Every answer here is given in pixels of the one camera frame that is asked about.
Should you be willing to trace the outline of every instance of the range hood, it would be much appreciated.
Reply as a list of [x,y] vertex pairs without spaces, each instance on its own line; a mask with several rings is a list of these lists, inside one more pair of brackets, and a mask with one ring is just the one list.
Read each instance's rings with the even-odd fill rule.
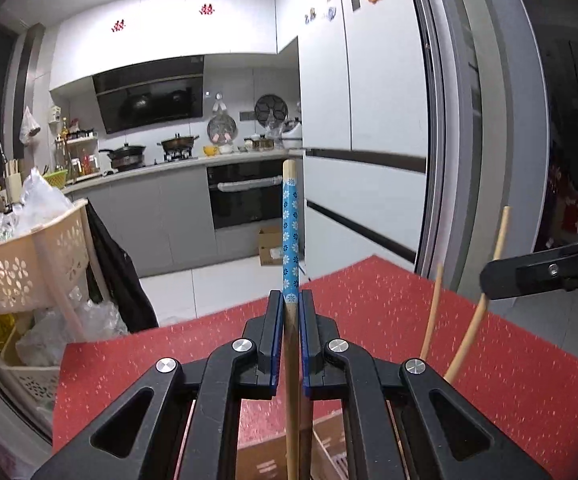
[[203,115],[204,56],[172,57],[93,76],[108,134]]

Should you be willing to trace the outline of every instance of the hanging plate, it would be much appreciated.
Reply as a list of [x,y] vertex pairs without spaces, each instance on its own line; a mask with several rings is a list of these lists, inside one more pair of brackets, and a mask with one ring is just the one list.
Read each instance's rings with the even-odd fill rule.
[[236,138],[236,121],[229,114],[218,113],[207,124],[207,135],[214,144],[227,144]]
[[256,112],[256,121],[262,126],[267,126],[269,114],[273,114],[276,127],[280,126],[289,114],[287,103],[281,97],[273,94],[266,94],[258,99],[254,110]]

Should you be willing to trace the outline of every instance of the red mat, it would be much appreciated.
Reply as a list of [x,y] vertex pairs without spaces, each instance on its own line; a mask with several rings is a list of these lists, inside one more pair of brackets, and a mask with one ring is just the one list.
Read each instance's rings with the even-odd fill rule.
[[[343,337],[374,357],[417,356],[433,284],[378,257],[307,286],[319,314],[333,317]],[[212,316],[122,339],[67,346],[53,415],[53,450],[64,446],[159,358],[207,357],[241,335],[266,299]],[[452,292],[441,296],[429,364],[447,370],[474,312]],[[243,401],[239,443],[285,430],[283,388],[273,401]],[[458,391],[541,463],[556,480],[578,476],[578,359],[488,314],[456,383]],[[339,408],[317,402],[318,418]]]

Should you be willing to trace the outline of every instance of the oven handle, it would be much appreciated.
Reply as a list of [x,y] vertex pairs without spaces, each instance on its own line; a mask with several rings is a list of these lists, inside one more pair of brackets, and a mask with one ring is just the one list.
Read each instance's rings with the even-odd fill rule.
[[253,180],[243,180],[242,182],[221,182],[218,184],[218,191],[224,193],[236,193],[238,191],[247,191],[259,187],[271,187],[282,184],[283,176],[272,176],[270,178],[255,178]]

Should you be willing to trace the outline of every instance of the oven door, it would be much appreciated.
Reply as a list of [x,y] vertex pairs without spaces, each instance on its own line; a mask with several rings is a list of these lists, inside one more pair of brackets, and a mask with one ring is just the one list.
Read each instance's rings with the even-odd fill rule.
[[282,215],[282,160],[208,168],[215,229]]

